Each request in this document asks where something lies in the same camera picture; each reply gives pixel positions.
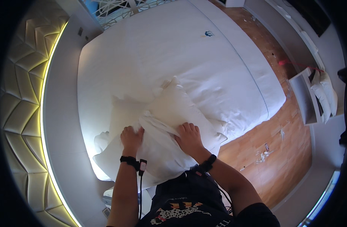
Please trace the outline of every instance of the yellow led light strip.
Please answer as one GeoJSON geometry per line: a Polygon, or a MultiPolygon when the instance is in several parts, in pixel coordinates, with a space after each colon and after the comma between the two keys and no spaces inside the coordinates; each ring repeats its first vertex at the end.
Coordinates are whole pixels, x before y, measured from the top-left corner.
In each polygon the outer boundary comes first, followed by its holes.
{"type": "Polygon", "coordinates": [[[51,167],[51,163],[50,163],[50,160],[49,160],[49,157],[48,157],[48,153],[47,153],[47,147],[46,147],[46,140],[45,140],[45,133],[44,133],[44,127],[43,127],[43,99],[44,99],[44,93],[45,93],[45,85],[46,85],[46,79],[47,79],[47,74],[48,74],[48,70],[49,70],[49,67],[50,67],[50,64],[51,64],[51,59],[52,59],[52,56],[53,56],[53,53],[55,52],[55,49],[56,49],[56,46],[58,45],[58,42],[61,38],[61,35],[63,33],[63,31],[65,30],[66,28],[66,25],[67,25],[68,22],[66,22],[66,24],[64,25],[64,27],[62,28],[60,34],[58,35],[58,38],[56,39],[56,42],[53,46],[53,49],[51,51],[51,55],[48,59],[48,63],[47,63],[47,67],[46,67],[46,71],[45,71],[45,77],[43,78],[43,84],[42,84],[42,92],[41,92],[41,101],[40,101],[40,128],[41,128],[41,140],[42,140],[42,149],[43,149],[43,153],[44,153],[44,156],[45,156],[45,161],[46,161],[46,164],[47,164],[47,170],[48,170],[48,173],[51,177],[51,180],[52,180],[52,183],[53,183],[53,186],[56,190],[56,192],[58,193],[58,196],[60,197],[61,201],[62,201],[62,204],[64,205],[64,207],[66,208],[67,212],[70,214],[71,218],[75,221],[75,223],[79,226],[79,227],[82,227],[80,225],[80,223],[77,221],[76,217],[74,216],[74,214],[72,213],[72,211],[70,210],[69,206],[67,205],[64,197],[62,196],[62,193],[58,187],[58,184],[57,184],[57,181],[56,181],[56,178],[55,176],[53,175],[53,171],[52,171],[52,167],[51,167]]]}

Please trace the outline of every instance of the printed graphic on shirt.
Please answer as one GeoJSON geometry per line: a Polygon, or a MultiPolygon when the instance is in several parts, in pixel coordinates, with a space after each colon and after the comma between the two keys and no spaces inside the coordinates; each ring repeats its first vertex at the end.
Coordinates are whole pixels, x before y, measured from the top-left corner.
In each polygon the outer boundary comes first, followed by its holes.
{"type": "Polygon", "coordinates": [[[169,209],[163,210],[162,208],[159,208],[157,210],[158,216],[151,220],[152,225],[159,225],[170,218],[182,218],[194,212],[200,212],[200,213],[211,216],[210,213],[203,212],[198,209],[199,206],[202,205],[202,203],[199,203],[199,202],[195,203],[195,205],[193,206],[192,206],[192,202],[180,202],[180,203],[170,203],[170,204],[171,204],[170,210],[169,209]]]}

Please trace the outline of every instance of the red string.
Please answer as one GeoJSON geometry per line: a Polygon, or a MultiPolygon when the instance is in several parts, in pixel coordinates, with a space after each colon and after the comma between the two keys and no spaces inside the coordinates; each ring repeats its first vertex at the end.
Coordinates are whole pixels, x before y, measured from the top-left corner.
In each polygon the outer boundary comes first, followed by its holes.
{"type": "Polygon", "coordinates": [[[320,72],[324,72],[323,70],[321,69],[318,69],[318,68],[314,68],[314,67],[311,67],[311,66],[307,66],[307,65],[304,65],[304,64],[301,64],[301,63],[296,63],[296,62],[292,62],[292,61],[289,61],[289,60],[282,60],[282,61],[279,61],[278,64],[279,65],[285,65],[287,63],[290,63],[290,64],[293,64],[293,65],[300,65],[300,66],[304,66],[304,67],[309,67],[311,69],[315,69],[317,71],[320,71],[320,72]]]}

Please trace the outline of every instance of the headboard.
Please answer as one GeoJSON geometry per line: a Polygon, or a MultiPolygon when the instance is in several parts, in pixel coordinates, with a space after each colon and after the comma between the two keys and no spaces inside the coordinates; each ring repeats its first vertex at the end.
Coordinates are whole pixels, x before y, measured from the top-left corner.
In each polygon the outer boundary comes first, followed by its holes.
{"type": "Polygon", "coordinates": [[[2,141],[12,175],[21,196],[48,226],[78,226],[52,184],[40,131],[44,75],[68,19],[54,0],[33,3],[10,43],[0,89],[2,141]]]}

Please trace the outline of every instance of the mattress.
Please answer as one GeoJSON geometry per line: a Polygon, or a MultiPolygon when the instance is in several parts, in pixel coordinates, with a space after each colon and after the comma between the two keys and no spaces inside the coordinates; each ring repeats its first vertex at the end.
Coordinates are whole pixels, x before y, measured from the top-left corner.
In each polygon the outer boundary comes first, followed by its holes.
{"type": "Polygon", "coordinates": [[[94,137],[109,130],[112,96],[153,100],[177,76],[209,119],[226,121],[228,142],[269,120],[286,100],[271,66],[245,32],[203,0],[178,0],[126,18],[81,51],[77,97],[95,174],[94,137]]]}

